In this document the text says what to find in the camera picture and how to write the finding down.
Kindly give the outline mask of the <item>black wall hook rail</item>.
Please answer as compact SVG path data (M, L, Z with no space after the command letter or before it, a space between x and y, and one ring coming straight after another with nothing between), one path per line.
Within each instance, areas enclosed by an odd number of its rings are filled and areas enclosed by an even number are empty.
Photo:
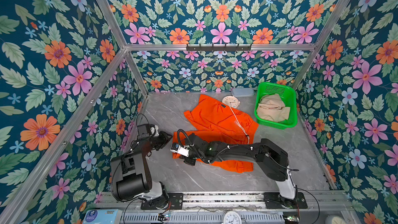
M241 44L206 44L206 45L186 45L186 51L226 51L226 52L237 52L237 51L250 51L252 45L241 45Z

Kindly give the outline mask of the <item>round beige object bottom right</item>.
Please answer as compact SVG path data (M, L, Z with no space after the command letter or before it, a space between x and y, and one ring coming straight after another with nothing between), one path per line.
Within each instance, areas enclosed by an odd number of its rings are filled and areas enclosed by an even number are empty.
M329 215L325 219L325 224L347 224L347 222L340 216Z

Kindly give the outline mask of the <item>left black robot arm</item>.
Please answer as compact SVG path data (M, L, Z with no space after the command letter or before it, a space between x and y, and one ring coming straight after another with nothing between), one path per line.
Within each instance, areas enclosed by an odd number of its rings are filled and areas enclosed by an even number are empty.
M164 209L170 197L162 182L152 180L147 156L164 148L173 136L154 124L139 125L137 130L129 151L111 160L111 193L120 202L141 199L150 207Z

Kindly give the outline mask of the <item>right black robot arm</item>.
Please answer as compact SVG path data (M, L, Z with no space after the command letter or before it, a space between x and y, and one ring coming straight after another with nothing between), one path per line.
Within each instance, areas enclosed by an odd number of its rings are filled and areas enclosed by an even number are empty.
M177 142L172 144L171 152L183 156L186 164L194 166L197 160L206 164L232 160L256 163L277 183L282 200L296 200L297 187L291 177L293 169L289 167L288 154L269 139L253 144L228 144L206 142L195 134L187 135L182 129L176 135Z

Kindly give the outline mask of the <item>blue tissue pack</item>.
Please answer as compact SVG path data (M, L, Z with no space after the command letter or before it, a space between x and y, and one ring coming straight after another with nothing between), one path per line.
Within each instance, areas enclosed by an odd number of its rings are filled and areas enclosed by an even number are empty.
M121 219L122 210L92 209L87 211L83 224L119 224Z

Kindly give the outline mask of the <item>green plastic basket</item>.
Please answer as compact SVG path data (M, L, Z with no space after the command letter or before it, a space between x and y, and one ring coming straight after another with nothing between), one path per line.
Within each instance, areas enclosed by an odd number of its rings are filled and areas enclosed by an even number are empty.
M290 116L289 116L288 120L285 120L282 122L272 122L272 121L262 120L258 117L256 110L258 107L258 103L260 102L260 99L265 95L273 95L273 94L279 94L282 101L285 103L285 105L290 107ZM258 124L281 129L281 130L284 130L286 128L295 127L297 125L297 109L296 109L296 93L295 93L295 91L291 87L280 85L280 84L267 83L267 82L260 83L258 86L254 113L255 113Z

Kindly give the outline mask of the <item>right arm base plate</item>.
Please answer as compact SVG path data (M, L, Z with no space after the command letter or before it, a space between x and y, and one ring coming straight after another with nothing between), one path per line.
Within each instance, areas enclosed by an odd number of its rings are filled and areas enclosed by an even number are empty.
M277 192L265 192L263 194L267 209L308 209L304 194L299 192L295 199L283 198Z

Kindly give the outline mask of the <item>aluminium mounting rail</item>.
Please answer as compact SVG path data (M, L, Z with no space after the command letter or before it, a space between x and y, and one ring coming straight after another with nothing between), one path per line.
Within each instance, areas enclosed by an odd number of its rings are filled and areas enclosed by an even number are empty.
M299 190L295 203L281 200L273 191L186 191L170 192L173 209L247 208L257 210L353 211L353 205L342 190Z

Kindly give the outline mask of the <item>grey rectangular box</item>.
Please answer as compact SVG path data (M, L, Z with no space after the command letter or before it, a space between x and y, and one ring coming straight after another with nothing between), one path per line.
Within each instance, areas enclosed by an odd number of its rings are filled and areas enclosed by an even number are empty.
M255 94L255 91L252 88L234 88L231 93L234 97L250 97Z

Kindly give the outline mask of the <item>white clock at bottom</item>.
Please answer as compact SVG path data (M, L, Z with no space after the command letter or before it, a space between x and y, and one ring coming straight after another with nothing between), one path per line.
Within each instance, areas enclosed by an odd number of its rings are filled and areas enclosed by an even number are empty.
M239 213L228 211L223 216L222 224L242 224L242 219Z

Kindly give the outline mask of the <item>beige shorts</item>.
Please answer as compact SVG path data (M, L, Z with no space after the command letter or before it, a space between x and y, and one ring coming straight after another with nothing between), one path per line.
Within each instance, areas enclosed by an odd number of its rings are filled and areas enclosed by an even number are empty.
M288 120L290 107L285 105L279 94L265 95L260 99L256 113L262 120L282 122Z

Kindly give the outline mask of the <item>orange shorts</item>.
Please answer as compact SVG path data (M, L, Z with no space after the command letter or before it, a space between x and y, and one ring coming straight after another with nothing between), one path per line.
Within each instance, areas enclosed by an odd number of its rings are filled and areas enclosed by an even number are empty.
M200 96L198 105L184 112L184 116L196 128L187 134L195 134L208 143L252 144L259 127L249 114L204 94Z

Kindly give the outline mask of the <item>pink round alarm clock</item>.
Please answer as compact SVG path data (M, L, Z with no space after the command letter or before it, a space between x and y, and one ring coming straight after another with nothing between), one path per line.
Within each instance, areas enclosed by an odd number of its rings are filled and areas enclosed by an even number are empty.
M238 98L228 95L222 99L222 103L230 108L237 109L240 105Z

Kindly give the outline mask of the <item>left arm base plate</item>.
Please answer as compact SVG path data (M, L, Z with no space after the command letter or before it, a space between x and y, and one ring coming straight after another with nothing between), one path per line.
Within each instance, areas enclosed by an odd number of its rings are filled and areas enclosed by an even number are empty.
M183 197L183 193L168 193L168 197L161 196L154 200L143 201L141 210L181 210Z

